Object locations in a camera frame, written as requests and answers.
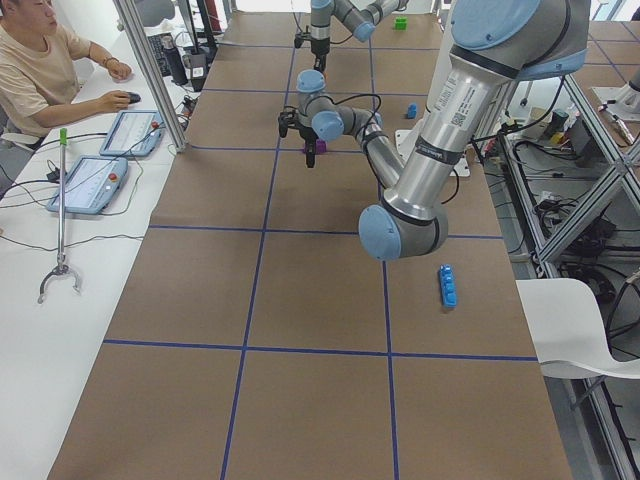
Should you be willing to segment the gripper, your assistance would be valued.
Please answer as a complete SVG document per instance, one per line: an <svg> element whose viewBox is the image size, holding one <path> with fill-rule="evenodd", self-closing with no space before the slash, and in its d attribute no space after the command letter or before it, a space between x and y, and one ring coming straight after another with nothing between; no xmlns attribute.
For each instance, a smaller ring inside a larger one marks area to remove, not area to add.
<svg viewBox="0 0 640 480"><path fill-rule="evenodd" d="M319 72L325 71L325 57L328 54L328 39L316 38L311 32L298 32L294 36L294 47L301 48L303 43L308 41L311 44L311 51L316 56L314 69Z"/></svg>
<svg viewBox="0 0 640 480"><path fill-rule="evenodd" d="M286 107L278 114L278 133L280 138L285 138L290 130L295 130L305 142L305 163L308 168L314 168L316 163L316 141L318 136L315 131L304 125L298 117L297 110Z"/></svg>

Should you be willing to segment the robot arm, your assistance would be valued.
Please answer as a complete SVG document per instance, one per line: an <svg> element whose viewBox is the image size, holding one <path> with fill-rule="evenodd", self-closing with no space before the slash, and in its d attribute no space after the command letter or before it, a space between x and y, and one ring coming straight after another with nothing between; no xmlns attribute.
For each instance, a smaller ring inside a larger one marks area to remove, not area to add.
<svg viewBox="0 0 640 480"><path fill-rule="evenodd" d="M331 46L332 19L339 21L352 37L366 42L384 18L404 10L407 5L407 0L378 0L360 9L348 0L313 0L310 23L295 34L294 47L299 49L308 41L315 57L313 69L324 73Z"/></svg>
<svg viewBox="0 0 640 480"><path fill-rule="evenodd" d="M560 77L586 58L590 5L586 1L459 1L451 9L451 66L414 145L402 157L375 113L341 106L325 91L330 26L341 22L366 41L376 26L401 8L376 1L358 8L349 1L315 1L304 38L316 58L298 75L298 104L281 112L281 135L295 130L305 142L306 163L315 163L318 141L352 136L383 187L380 202L360 215L359 238L376 259L429 254L448 234L440 200L451 172L475 134L498 89L510 81Z"/></svg>

